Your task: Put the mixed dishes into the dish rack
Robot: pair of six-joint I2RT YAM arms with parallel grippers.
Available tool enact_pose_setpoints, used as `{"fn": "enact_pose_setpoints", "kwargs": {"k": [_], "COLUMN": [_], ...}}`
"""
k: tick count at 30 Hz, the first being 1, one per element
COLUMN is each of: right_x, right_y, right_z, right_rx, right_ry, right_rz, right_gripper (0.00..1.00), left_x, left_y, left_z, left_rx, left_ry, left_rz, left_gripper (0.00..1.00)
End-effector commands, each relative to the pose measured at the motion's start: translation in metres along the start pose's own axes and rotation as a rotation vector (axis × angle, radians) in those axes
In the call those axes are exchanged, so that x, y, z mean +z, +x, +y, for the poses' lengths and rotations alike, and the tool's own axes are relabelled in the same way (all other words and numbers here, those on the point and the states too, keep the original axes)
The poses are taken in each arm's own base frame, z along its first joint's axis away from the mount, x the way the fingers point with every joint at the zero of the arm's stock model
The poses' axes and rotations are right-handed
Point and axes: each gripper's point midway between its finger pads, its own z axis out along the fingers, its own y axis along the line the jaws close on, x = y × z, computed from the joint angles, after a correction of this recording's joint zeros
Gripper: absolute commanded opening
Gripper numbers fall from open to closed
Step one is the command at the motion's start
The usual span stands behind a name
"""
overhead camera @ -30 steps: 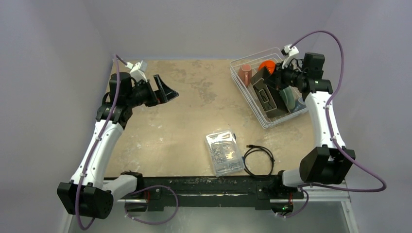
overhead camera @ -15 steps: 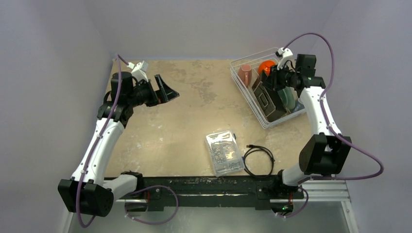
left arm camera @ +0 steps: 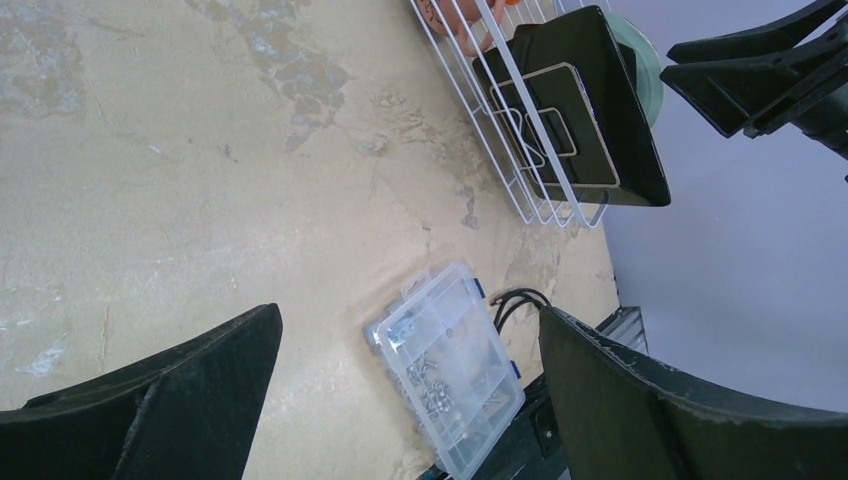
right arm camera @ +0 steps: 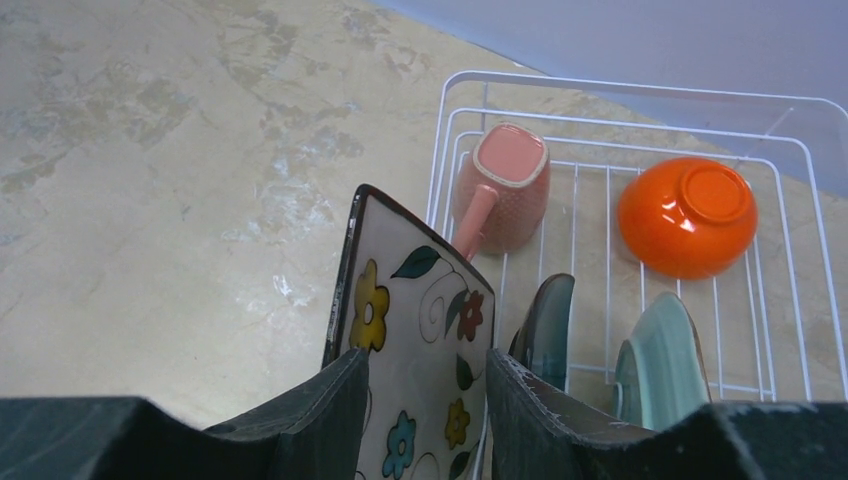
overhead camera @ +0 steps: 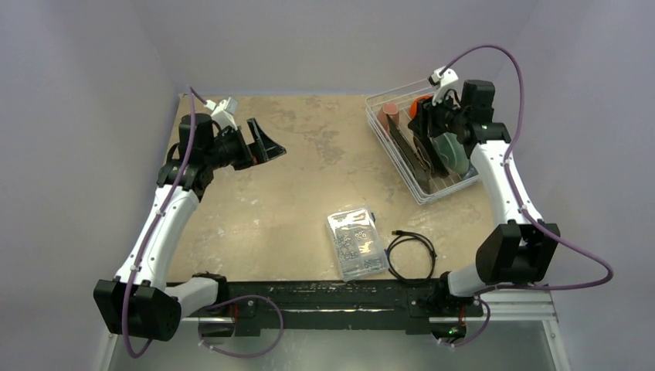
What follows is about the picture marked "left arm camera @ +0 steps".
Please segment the light blue flower plate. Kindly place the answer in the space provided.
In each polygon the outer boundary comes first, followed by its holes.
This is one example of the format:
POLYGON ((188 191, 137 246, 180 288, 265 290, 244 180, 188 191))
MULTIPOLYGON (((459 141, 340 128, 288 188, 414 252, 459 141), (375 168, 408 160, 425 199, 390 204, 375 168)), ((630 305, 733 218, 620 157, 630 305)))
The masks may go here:
POLYGON ((612 36, 615 55, 637 95, 648 126, 653 128, 665 95, 660 79, 663 68, 660 55, 648 37, 623 15, 605 11, 604 18, 612 36))

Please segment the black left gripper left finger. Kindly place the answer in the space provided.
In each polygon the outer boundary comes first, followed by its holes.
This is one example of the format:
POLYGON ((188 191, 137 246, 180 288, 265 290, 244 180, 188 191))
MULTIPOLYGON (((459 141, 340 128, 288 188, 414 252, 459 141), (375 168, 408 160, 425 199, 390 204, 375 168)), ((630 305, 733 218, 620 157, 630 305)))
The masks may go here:
POLYGON ((283 332, 276 304, 1 414, 5 479, 239 479, 283 332))

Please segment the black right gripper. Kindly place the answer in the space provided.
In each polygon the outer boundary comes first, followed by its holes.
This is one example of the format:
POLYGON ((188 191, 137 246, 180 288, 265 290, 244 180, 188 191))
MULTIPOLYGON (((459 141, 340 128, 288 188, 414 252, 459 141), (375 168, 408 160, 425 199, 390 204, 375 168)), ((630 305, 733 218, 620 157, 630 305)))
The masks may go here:
POLYGON ((847 32, 803 40, 846 5, 816 0, 766 25, 675 44, 660 78, 726 138, 790 124, 847 160, 847 32))

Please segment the square white floral plate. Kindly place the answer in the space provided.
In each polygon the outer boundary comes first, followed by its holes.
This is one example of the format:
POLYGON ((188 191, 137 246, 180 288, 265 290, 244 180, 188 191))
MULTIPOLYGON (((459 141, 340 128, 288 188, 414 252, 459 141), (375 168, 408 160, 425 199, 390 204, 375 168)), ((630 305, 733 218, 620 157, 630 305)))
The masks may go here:
POLYGON ((579 199, 598 204, 608 195, 613 205, 670 204, 667 179, 634 91, 589 92, 570 66, 519 72, 579 199))

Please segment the pink floral mug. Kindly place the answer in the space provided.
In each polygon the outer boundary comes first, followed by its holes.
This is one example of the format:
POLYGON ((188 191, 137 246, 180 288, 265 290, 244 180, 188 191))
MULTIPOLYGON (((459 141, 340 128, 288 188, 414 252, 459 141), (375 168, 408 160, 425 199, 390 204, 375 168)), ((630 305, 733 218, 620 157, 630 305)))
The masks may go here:
POLYGON ((474 0, 417 1, 427 25, 439 35, 457 39, 460 51, 468 57, 478 55, 469 31, 482 20, 481 9, 474 0))

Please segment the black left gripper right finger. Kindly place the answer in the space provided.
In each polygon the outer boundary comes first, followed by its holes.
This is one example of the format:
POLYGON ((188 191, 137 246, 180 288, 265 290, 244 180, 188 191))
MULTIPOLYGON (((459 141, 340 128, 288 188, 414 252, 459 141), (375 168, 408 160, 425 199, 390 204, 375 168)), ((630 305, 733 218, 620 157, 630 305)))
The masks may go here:
POLYGON ((545 307, 539 345, 574 479, 843 479, 844 413, 703 380, 545 307))

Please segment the teal square plate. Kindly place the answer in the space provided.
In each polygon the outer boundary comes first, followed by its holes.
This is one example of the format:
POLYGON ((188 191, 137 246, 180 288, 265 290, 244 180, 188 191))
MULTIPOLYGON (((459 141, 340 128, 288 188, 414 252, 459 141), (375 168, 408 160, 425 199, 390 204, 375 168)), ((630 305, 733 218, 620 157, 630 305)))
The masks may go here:
POLYGON ((597 5, 572 10, 544 23, 522 24, 508 45, 523 73, 570 66, 589 92, 635 90, 631 69, 606 14, 597 5))

